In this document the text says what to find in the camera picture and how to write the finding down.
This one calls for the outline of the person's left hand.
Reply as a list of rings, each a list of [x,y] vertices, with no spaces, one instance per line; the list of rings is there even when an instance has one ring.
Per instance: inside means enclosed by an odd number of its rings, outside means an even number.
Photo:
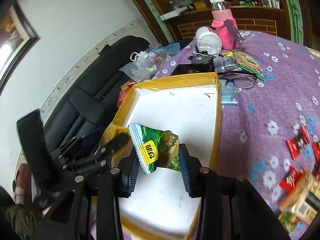
[[[1,207],[1,212],[21,239],[29,239],[43,218],[42,212],[36,212],[24,205]]]

